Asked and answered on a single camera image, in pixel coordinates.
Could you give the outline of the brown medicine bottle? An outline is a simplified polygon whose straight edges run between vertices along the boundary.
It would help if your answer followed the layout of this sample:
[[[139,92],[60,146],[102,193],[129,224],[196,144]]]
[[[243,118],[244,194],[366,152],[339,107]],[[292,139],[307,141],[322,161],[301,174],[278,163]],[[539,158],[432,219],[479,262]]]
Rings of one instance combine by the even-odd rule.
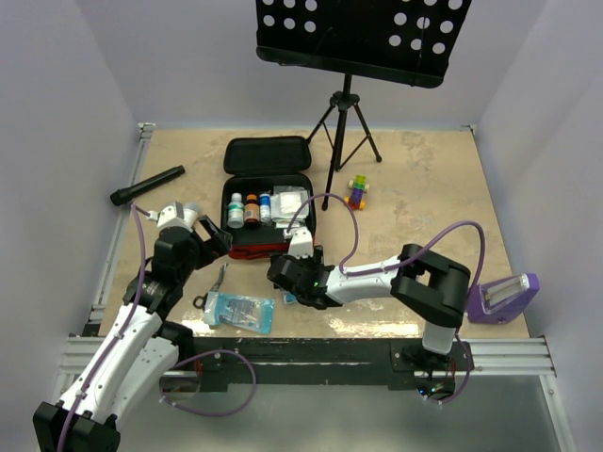
[[[248,194],[244,203],[244,224],[251,226],[260,222],[260,206],[255,194]]]

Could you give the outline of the black handled scissors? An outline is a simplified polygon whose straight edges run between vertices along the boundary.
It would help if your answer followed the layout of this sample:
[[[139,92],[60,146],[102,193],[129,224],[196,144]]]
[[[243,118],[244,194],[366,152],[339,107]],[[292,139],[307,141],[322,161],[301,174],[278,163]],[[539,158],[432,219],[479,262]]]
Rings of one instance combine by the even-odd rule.
[[[212,284],[211,288],[209,289],[210,292],[218,292],[219,291],[220,286],[223,283],[227,267],[228,267],[227,263],[222,264],[220,266],[218,278],[216,279],[216,281]]]

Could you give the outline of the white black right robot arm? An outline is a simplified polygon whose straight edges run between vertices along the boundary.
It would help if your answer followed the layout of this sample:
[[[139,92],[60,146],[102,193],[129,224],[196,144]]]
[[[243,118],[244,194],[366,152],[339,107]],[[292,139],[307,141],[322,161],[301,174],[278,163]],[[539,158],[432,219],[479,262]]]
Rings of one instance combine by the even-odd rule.
[[[325,310],[364,299],[393,298],[425,320],[421,362],[442,369],[453,358],[455,333],[463,323],[470,270],[447,257],[407,244],[400,255],[375,267],[341,270],[323,263],[320,246],[315,254],[298,258],[277,254],[270,258],[267,278],[292,294],[298,303]]]

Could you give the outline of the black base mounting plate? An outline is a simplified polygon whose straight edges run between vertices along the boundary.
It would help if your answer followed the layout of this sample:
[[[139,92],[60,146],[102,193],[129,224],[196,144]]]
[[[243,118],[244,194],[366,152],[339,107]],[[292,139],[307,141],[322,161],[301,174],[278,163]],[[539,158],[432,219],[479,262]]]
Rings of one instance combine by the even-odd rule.
[[[165,381],[196,379],[203,392],[234,384],[385,386],[414,390],[420,378],[473,370],[467,342],[429,354],[419,339],[188,338],[177,341]]]

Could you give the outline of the black flashlight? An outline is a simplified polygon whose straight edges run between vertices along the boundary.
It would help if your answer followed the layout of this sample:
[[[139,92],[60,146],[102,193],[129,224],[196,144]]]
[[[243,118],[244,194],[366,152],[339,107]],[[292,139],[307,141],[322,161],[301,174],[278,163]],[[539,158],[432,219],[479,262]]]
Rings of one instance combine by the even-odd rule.
[[[115,206],[122,206],[130,203],[135,198],[142,196],[160,186],[163,186],[174,179],[184,175],[185,168],[180,165],[171,169],[166,169],[150,178],[142,180],[132,186],[120,188],[113,192],[109,199]]]

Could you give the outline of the blue medical pouch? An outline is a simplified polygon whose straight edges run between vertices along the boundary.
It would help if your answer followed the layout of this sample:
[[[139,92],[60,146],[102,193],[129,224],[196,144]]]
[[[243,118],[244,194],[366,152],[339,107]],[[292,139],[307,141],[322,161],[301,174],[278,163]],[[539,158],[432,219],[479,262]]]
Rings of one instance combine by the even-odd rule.
[[[269,334],[274,304],[274,299],[211,291],[207,293],[204,306],[204,323],[210,327],[231,325],[246,331]]]

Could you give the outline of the blue wipes packet bag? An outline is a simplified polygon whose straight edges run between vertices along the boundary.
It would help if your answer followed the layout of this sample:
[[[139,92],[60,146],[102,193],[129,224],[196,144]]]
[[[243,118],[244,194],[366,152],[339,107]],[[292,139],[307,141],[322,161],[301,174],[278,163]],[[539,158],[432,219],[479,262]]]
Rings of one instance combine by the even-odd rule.
[[[293,305],[298,302],[293,294],[285,290],[282,290],[282,298],[285,306]]]

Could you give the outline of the black music stand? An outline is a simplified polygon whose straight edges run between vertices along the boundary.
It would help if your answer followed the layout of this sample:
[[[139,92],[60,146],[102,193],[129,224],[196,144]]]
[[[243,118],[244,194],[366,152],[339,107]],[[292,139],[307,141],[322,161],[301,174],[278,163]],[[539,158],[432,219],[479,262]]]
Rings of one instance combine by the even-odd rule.
[[[442,85],[468,1],[258,1],[256,53],[283,67],[344,76],[329,108],[338,112],[329,172],[348,162],[343,144],[348,111],[360,109],[355,76],[409,87]]]

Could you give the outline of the white green medicine bottle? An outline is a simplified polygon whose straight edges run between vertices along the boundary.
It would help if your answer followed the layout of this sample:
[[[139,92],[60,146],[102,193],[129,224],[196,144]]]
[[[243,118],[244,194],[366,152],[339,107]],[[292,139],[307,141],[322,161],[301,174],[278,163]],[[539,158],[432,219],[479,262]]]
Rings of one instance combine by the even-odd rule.
[[[242,195],[235,192],[227,208],[227,226],[231,229],[241,229],[244,226],[244,204]]]

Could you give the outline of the purple white device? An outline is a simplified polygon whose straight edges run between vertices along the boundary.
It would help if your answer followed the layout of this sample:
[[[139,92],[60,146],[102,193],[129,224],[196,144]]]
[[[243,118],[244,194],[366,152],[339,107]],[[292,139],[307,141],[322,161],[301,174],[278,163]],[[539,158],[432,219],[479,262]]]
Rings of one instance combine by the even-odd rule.
[[[539,290],[540,282],[534,273],[481,283],[468,299],[466,315],[475,324],[507,324],[524,312]]]

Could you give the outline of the white gauze plastic bag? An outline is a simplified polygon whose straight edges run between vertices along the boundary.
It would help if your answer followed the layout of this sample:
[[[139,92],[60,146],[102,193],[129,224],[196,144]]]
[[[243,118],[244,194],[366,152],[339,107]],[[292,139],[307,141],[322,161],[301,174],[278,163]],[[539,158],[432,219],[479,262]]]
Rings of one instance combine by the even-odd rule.
[[[301,186],[275,186],[270,198],[272,219],[291,220],[308,198],[308,191]]]

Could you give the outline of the red black medicine kit case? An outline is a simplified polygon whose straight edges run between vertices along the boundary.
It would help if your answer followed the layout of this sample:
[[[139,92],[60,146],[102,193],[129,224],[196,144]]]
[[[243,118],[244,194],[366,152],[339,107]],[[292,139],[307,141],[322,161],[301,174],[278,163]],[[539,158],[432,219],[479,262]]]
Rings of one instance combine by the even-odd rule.
[[[220,227],[232,236],[231,258],[262,259],[288,250],[283,230],[274,223],[259,222],[241,228],[228,226],[228,204],[232,195],[272,194],[276,186],[300,187],[313,195],[312,183],[303,173],[311,164],[309,146],[301,136],[237,137],[227,144],[223,169],[231,177],[222,189]]]

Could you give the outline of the white blue medicine bottle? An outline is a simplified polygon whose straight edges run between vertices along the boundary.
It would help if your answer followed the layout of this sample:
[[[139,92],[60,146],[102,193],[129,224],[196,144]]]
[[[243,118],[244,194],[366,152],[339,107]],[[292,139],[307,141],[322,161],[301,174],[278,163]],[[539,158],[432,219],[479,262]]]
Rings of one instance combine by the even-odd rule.
[[[269,193],[262,193],[259,196],[259,212],[262,223],[271,223],[271,196]]]

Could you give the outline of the aluminium frame rail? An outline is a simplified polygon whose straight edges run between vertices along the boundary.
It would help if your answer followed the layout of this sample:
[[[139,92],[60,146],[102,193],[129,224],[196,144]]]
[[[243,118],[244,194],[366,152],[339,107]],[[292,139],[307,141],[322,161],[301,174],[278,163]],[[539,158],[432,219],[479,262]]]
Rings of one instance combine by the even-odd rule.
[[[129,186],[139,181],[141,169],[154,129],[154,123],[139,123],[139,144],[135,153],[134,166],[127,180],[127,184]],[[104,318],[108,295],[110,292],[114,271],[119,261],[119,252],[121,250],[124,231],[127,229],[128,219],[129,209],[127,207],[119,207],[117,223],[109,242],[108,252],[101,272],[101,278],[97,285],[95,295],[92,299],[88,320],[85,324],[86,327],[88,325],[98,327],[101,325]]]

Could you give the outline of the colourful toy block car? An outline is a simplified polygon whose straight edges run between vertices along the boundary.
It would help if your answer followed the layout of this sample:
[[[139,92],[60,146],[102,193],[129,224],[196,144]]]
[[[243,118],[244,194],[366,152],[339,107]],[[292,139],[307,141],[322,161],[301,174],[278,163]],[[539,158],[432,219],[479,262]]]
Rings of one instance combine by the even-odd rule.
[[[366,207],[366,194],[369,191],[369,184],[365,175],[357,174],[348,182],[349,194],[344,197],[344,201],[352,210],[364,210]]]

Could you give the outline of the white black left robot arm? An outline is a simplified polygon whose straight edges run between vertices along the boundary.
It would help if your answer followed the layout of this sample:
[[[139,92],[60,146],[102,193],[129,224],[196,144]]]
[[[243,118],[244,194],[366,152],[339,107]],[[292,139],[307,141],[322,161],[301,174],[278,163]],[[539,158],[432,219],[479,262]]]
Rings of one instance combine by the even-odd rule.
[[[84,371],[33,415],[42,451],[115,451],[125,417],[171,367],[195,358],[190,329],[168,321],[191,274],[232,248],[232,237],[193,214],[160,229],[129,283],[113,326]]]

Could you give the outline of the bandage strips plastic bag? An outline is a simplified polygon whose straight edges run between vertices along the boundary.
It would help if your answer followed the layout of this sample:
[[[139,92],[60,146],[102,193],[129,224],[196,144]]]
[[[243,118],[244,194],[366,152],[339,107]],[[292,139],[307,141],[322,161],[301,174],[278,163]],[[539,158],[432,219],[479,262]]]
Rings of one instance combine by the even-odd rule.
[[[289,224],[293,221],[293,215],[280,215],[277,217],[273,217],[271,221],[274,227],[277,229],[287,228]]]

